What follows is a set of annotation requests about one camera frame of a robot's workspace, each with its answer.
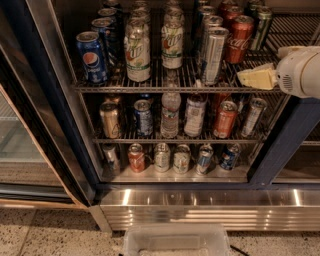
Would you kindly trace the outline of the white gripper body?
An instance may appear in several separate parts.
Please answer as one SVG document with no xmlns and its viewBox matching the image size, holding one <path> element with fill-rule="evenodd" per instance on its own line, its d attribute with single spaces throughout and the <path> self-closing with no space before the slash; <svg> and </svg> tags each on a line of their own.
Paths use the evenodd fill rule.
<svg viewBox="0 0 320 256">
<path fill-rule="evenodd" d="M 277 65 L 276 78 L 286 94 L 320 98 L 320 47 L 305 47 L 299 56 L 283 58 Z"/>
</svg>

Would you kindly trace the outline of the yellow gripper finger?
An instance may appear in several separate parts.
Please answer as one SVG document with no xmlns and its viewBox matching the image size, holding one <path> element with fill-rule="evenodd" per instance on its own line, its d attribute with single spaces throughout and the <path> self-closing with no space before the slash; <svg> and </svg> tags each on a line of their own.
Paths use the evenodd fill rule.
<svg viewBox="0 0 320 256">
<path fill-rule="evenodd" d="M 283 59 L 287 56 L 299 56 L 300 55 L 300 51 L 304 49 L 304 46 L 284 46 L 284 47 L 280 47 L 277 51 L 277 57 L 279 59 Z"/>
<path fill-rule="evenodd" d="M 242 85 L 255 89 L 272 90 L 276 85 L 276 70 L 273 63 L 240 71 L 237 77 Z"/>
</svg>

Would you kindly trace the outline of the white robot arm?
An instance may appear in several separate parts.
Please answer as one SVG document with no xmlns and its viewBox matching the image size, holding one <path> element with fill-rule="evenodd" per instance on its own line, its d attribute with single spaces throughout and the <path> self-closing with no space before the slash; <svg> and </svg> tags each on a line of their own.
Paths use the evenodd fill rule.
<svg viewBox="0 0 320 256">
<path fill-rule="evenodd" d="M 278 49 L 277 66 L 263 64 L 237 73 L 246 87 L 282 92 L 299 98 L 320 98 L 320 46 L 285 46 Z"/>
</svg>

